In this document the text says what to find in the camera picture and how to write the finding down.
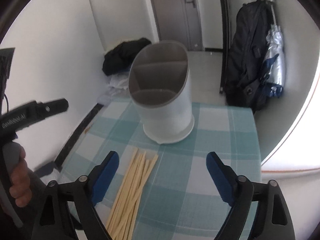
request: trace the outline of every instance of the blue gripper pad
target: blue gripper pad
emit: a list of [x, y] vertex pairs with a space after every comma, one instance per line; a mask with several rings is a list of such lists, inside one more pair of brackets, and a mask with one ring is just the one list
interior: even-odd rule
[[118, 167], [119, 155], [111, 151], [104, 161], [90, 172], [91, 184], [89, 187], [92, 188], [91, 201], [93, 206], [103, 200]]
[[222, 200], [232, 207], [235, 202], [234, 192], [237, 187], [237, 175], [230, 166], [223, 164], [215, 152], [210, 152], [207, 155], [206, 163]]

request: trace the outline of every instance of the plaid tablecloth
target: plaid tablecloth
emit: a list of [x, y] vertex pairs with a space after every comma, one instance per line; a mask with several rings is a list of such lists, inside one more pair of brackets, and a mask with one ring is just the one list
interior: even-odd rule
[[[214, 239], [230, 208], [224, 203], [205, 164], [215, 151], [222, 161], [251, 181], [260, 181], [260, 149], [250, 109], [193, 103], [195, 126], [183, 141], [158, 145], [143, 132], [129, 99], [115, 99], [83, 133], [63, 164], [59, 182], [89, 174], [113, 150], [120, 165], [96, 210], [105, 224], [133, 148], [157, 153], [159, 159], [143, 190], [135, 240]], [[252, 205], [241, 239], [247, 239], [256, 206]]]

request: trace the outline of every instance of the door handle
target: door handle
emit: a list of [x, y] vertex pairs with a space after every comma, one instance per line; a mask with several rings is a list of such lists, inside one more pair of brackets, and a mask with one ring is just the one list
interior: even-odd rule
[[196, 8], [196, 0], [186, 1], [186, 4], [187, 3], [192, 3], [193, 4], [193, 8]]

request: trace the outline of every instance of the black bag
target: black bag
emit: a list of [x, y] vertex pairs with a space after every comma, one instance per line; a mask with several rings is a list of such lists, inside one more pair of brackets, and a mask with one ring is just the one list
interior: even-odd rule
[[151, 41], [146, 38], [119, 44], [104, 56], [103, 72], [110, 76], [130, 67], [140, 50], [149, 44]]
[[260, 84], [260, 72], [268, 50], [266, 37], [271, 29], [272, 14], [266, 2], [244, 4], [237, 15], [226, 70], [225, 93], [228, 105], [261, 110], [267, 96]]

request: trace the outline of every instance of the white cloth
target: white cloth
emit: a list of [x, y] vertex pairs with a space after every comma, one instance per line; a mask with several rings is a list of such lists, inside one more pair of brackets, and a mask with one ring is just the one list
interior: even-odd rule
[[112, 98], [116, 95], [127, 95], [129, 72], [112, 75], [108, 82], [107, 91], [103, 95], [99, 96], [97, 100], [98, 104], [104, 106], [109, 105]]

